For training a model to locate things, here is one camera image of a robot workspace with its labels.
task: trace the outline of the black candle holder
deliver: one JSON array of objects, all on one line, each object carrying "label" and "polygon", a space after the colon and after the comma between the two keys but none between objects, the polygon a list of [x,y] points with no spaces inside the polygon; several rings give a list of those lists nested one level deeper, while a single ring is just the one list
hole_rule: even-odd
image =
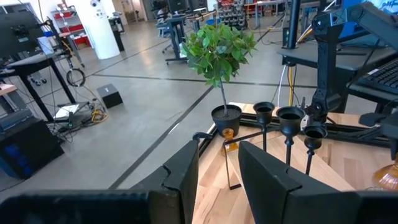
[{"label": "black candle holder", "polygon": [[305,116],[303,109],[294,106],[285,106],[276,111],[279,118],[280,132],[286,137],[286,164],[290,165],[293,137],[301,131],[301,120]]},{"label": "black candle holder", "polygon": [[267,151],[267,126],[272,121],[272,112],[275,109],[275,105],[270,102],[260,102],[253,106],[256,112],[257,122],[261,125],[262,131],[262,149]]},{"label": "black candle holder", "polygon": [[322,146],[322,139],[325,138],[328,133],[326,129],[321,126],[307,126],[304,128],[303,132],[305,135],[304,144],[308,148],[305,174],[310,175],[312,156],[315,154],[314,151]]}]

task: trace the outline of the gray floor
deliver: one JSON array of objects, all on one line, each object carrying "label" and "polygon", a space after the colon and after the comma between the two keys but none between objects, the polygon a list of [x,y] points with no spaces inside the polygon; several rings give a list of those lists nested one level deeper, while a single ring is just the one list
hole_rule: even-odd
[{"label": "gray floor", "polygon": [[[263,19],[262,28],[275,20],[275,17]],[[258,39],[262,34],[257,32],[255,37]],[[249,58],[250,64],[242,66],[241,76],[226,85],[228,101],[255,103],[272,99],[282,66],[281,56],[276,54],[280,46],[268,43],[279,41],[280,35],[270,32],[258,43],[258,51]],[[124,104],[110,109],[106,122],[79,131],[72,143],[63,146],[65,155],[30,179],[18,184],[20,180],[0,170],[0,190],[18,184],[0,192],[0,201],[37,189],[128,189],[177,152],[193,133],[210,127],[210,111],[221,104],[220,91],[205,86],[203,77],[185,63],[166,66],[164,59],[173,53],[170,49],[162,55],[169,40],[157,36],[154,24],[141,22],[127,27],[123,42],[126,51],[108,60],[99,61],[91,49],[80,53],[86,64],[89,88],[95,90],[112,83]],[[60,62],[59,67],[62,71],[67,65]],[[296,93],[300,99],[312,98],[317,84],[315,72],[298,66],[297,85],[302,87],[296,88]],[[48,81],[51,77],[53,85],[48,83],[36,90],[54,113],[51,105],[66,103],[67,98],[49,70],[42,70],[41,74]],[[26,102],[32,101],[17,78],[7,81],[17,85]],[[78,101],[94,98],[84,88],[70,88]],[[281,106],[287,104],[287,98],[288,88],[282,87]],[[29,106],[36,116],[43,118],[35,103]],[[351,96],[346,112],[362,114],[373,111],[374,107],[375,103]],[[137,164],[148,149],[153,152]]]}]

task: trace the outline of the potted plant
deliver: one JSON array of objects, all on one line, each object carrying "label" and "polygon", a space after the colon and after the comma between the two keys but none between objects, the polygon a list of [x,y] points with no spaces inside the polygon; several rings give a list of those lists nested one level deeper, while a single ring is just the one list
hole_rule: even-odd
[{"label": "potted plant", "polygon": [[240,64],[248,63],[246,54],[251,56],[255,45],[253,34],[245,34],[223,24],[204,26],[183,43],[182,52],[188,58],[188,66],[198,75],[203,75],[207,85],[221,90],[223,105],[211,112],[221,135],[225,128],[233,129],[234,136],[237,135],[242,115],[238,106],[227,105],[223,83],[239,75]]}]

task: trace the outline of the plant stem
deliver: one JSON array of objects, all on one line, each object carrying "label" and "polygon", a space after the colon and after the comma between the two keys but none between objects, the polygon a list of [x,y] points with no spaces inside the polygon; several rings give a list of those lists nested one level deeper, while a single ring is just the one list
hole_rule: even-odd
[{"label": "plant stem", "polygon": [[223,95],[223,103],[224,103],[224,115],[228,115],[228,109],[226,107],[226,98],[225,98],[225,93],[224,93],[224,86],[223,86],[223,81],[220,79],[220,89],[221,89],[221,94]]}]

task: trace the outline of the small black box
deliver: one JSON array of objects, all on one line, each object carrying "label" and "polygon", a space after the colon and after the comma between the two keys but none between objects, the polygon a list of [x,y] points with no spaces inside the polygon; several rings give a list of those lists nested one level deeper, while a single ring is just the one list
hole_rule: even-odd
[{"label": "small black box", "polygon": [[108,84],[97,88],[99,96],[102,98],[105,107],[111,108],[116,105],[122,104],[123,100],[115,86]]}]

